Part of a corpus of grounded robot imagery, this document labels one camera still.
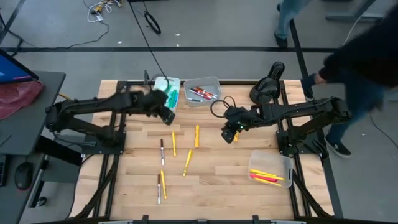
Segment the person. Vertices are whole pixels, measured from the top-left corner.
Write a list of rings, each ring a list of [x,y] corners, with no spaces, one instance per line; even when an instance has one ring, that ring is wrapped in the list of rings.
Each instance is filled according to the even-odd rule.
[[[353,119],[333,124],[326,145],[341,157],[351,152],[341,142],[346,130],[373,109],[381,109],[387,90],[398,87],[398,3],[385,17],[329,55],[318,72],[301,79],[308,100],[312,86],[342,83]]]
[[[274,31],[274,37],[279,47],[286,48],[288,46],[287,38],[291,20],[293,20],[311,1],[312,0],[283,0],[277,5],[279,21]]]

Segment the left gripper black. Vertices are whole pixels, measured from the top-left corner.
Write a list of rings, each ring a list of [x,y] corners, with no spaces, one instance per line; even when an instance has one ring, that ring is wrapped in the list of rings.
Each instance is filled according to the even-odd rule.
[[[168,96],[161,90],[152,90],[145,95],[145,115],[160,117],[170,126],[175,118],[174,112],[165,106]]]

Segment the slim red marker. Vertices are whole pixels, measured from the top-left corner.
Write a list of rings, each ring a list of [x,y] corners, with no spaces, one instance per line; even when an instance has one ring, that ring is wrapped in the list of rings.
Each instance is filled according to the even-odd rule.
[[[255,175],[255,174],[250,174],[250,177],[253,178],[253,179],[256,179],[256,180],[264,180],[264,181],[273,182],[273,183],[278,181],[277,179],[273,179],[273,178],[269,178],[269,177],[263,177],[263,176]]]

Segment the black desk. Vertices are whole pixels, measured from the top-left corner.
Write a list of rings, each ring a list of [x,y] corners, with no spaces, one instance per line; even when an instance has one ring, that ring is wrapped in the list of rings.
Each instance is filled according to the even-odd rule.
[[[45,123],[45,108],[54,104],[66,74],[37,72],[44,89],[38,97],[10,117],[0,120],[0,154],[26,156],[32,153]]]

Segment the magenta and white marker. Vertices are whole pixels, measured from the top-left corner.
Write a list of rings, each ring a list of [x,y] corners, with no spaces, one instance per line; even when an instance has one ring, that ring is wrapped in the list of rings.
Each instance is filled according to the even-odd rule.
[[[190,93],[193,93],[194,95],[197,95],[197,96],[200,96],[201,98],[203,98],[203,99],[208,99],[205,95],[203,95],[203,94],[201,94],[201,93],[198,93],[198,92],[196,92],[195,90],[189,90],[189,92]]]

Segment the red and white marker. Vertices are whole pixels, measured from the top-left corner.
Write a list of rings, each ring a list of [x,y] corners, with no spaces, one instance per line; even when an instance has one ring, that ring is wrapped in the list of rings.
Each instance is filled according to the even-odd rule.
[[[200,88],[200,87],[196,87],[195,89],[198,90],[198,91],[200,91],[200,92],[202,92],[203,94],[207,94],[207,95],[210,95],[210,96],[215,97],[215,98],[218,97],[218,95],[216,95],[216,94],[214,94],[214,93],[212,93],[212,92],[209,92],[209,91],[207,91],[207,90],[204,90],[204,89],[202,89],[202,88]]]

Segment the grey desk foot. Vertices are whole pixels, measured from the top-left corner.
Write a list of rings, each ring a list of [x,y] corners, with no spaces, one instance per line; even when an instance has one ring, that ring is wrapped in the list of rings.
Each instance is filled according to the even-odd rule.
[[[325,16],[326,20],[338,22],[375,22],[382,19],[382,14],[369,13],[368,9],[376,0],[363,0],[357,10],[353,12],[331,12]]]

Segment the red cloth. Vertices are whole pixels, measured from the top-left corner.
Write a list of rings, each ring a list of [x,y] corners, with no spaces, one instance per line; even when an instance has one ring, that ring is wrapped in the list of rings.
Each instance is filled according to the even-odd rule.
[[[0,85],[0,120],[32,104],[43,89],[39,81]]]

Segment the black desk lamp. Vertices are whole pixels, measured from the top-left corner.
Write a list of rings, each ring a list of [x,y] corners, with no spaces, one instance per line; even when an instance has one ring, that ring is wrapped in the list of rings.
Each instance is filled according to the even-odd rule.
[[[257,105],[266,104],[280,96],[279,80],[284,70],[285,65],[282,62],[275,62],[271,66],[268,76],[260,79],[249,92],[249,97],[253,103]]]

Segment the laptop with blue screen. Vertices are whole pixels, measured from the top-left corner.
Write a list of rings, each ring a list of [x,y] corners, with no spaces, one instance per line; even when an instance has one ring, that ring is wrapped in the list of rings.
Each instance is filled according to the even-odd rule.
[[[38,79],[34,72],[0,49],[0,85]]]

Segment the black computer mouse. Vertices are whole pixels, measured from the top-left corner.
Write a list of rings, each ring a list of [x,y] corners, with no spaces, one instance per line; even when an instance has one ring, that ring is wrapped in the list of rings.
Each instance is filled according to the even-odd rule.
[[[33,180],[33,165],[30,162],[21,163],[15,170],[14,183],[18,190],[27,190]]]

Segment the white plastic bin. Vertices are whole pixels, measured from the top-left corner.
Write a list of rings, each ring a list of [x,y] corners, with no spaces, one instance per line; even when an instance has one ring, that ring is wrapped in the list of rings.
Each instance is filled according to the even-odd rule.
[[[169,99],[173,90],[177,90],[180,94],[180,84],[181,81],[179,78],[168,77],[168,79],[165,79],[165,77],[157,77],[155,79],[154,89],[162,90],[167,95],[167,100],[164,104],[166,107],[169,108]]]

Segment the clear plastic bin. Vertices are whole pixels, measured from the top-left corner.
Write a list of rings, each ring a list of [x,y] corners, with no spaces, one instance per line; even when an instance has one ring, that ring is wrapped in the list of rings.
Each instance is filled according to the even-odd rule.
[[[278,177],[283,177],[285,180],[278,180],[276,182],[281,184],[282,188],[289,188],[292,185],[293,162],[289,157],[255,150],[251,154],[248,165],[248,177],[253,180],[253,178],[250,177],[250,174],[253,174],[250,172],[251,169],[260,170],[269,174],[274,174]]]

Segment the grey plastic bin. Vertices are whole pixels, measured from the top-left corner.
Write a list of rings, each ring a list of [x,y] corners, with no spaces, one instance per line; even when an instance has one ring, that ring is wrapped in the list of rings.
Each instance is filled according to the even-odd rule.
[[[201,98],[200,96],[194,95],[193,93],[189,92],[189,90],[191,90],[192,88],[196,88],[196,87],[200,87],[204,90],[212,92],[212,93],[218,95],[218,97],[206,100],[206,99]],[[219,80],[217,77],[204,77],[204,78],[185,80],[184,84],[183,84],[183,89],[185,91],[185,99],[187,101],[187,105],[191,108],[210,105],[215,100],[219,100],[220,95],[221,95],[220,83],[219,83]],[[188,101],[187,98],[204,100],[205,102],[202,102],[202,103],[192,102],[192,101]]]

